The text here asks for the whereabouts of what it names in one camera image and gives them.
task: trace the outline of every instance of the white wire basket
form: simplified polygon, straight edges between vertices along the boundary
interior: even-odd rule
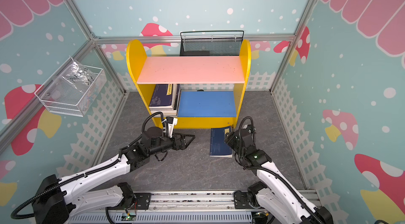
[[[63,70],[60,75],[51,76],[35,91],[35,95],[48,111],[78,117],[83,117],[86,114],[107,82],[107,78],[104,69],[84,66],[97,75],[95,79],[89,80],[89,87],[86,91],[80,91],[72,83],[61,77],[73,67],[73,63]]]

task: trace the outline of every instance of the black mesh basket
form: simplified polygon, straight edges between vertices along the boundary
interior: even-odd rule
[[[181,32],[180,56],[239,55],[243,31]]]

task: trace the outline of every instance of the mushroom illustration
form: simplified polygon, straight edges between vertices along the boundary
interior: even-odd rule
[[[377,191],[360,194],[373,217],[388,223],[405,220],[405,172],[370,156],[357,154],[354,163]]]
[[[0,161],[0,180],[15,166],[15,161]],[[0,183],[0,206],[5,206],[17,190],[17,183]]]
[[[19,111],[34,98],[34,91],[40,85],[24,85],[11,90],[4,97],[4,105],[6,106],[7,119],[3,120],[3,124],[12,120]],[[62,117],[50,113],[45,107],[42,107],[21,130],[21,132],[11,142],[11,148],[17,156],[24,155],[31,150],[34,145],[36,133],[38,129],[44,131],[48,138],[52,138],[62,123]]]
[[[148,23],[143,28],[139,36],[173,36],[166,28],[155,23]],[[149,49],[152,51],[152,56],[166,56],[165,51],[163,50],[163,45],[177,47],[178,43],[150,43],[144,44],[143,47],[145,51]]]
[[[337,137],[342,135],[346,147],[353,150],[358,140],[358,125],[354,115],[335,110],[324,110],[322,114],[324,120],[332,124],[330,127],[325,128],[329,139],[335,142]]]
[[[306,62],[306,59],[308,58],[308,53],[309,53],[309,29],[308,27],[305,27],[304,32],[301,35],[301,39],[298,41],[297,46],[295,47],[295,50],[292,52],[292,56],[289,60],[289,63],[291,66],[295,66],[295,59],[297,58],[297,55],[300,55],[301,62],[304,64]],[[284,52],[283,49],[286,49],[288,47],[288,42],[287,41],[282,41],[277,46],[274,48],[274,52],[276,53],[281,53]]]
[[[259,58],[259,51],[270,51],[271,46],[270,42],[251,42],[250,43],[251,52],[252,52],[252,60]]]
[[[283,40],[279,44],[274,47],[274,52],[276,53],[283,53],[286,52],[288,49],[290,42]]]
[[[108,58],[113,58],[114,60],[124,60],[122,52],[126,52],[128,44],[103,44],[101,48]]]

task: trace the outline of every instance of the gray floor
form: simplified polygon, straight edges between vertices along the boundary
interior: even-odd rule
[[[148,112],[138,93],[129,93],[124,109],[109,141],[103,161],[115,156],[118,149],[140,134]],[[279,170],[297,189],[304,189],[283,127],[269,91],[245,93],[239,120],[254,119],[256,146],[267,152]],[[150,121],[146,128],[153,126]],[[195,134],[186,150],[170,150],[163,162],[154,157],[150,163],[114,178],[97,189],[128,182],[135,191],[150,190],[246,190],[258,181],[251,171],[243,171],[234,158],[209,156],[210,129],[183,129],[177,132]]]

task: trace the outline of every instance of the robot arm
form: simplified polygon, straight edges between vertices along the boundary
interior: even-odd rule
[[[250,119],[251,125],[242,128]],[[261,180],[248,188],[247,197],[253,208],[263,207],[283,224],[333,223],[329,211],[318,209],[301,195],[280,173],[275,163],[256,148],[255,128],[251,117],[244,118],[235,132],[226,136],[225,142],[238,154],[238,164],[251,170]]]
[[[146,123],[160,115],[164,130],[151,127],[144,130]],[[92,191],[96,186],[147,164],[150,156],[163,161],[170,149],[184,150],[194,140],[194,135],[173,133],[177,119],[163,118],[162,112],[150,115],[142,125],[142,133],[133,142],[119,150],[119,154],[85,171],[57,179],[56,175],[46,177],[36,195],[25,201],[12,212],[11,218],[35,217],[37,224],[63,224],[68,219],[84,212],[105,207],[106,209],[127,209],[133,207],[136,197],[127,183],[120,183],[106,190]],[[165,153],[162,159],[157,154]],[[27,205],[32,204],[34,213],[19,215]]]

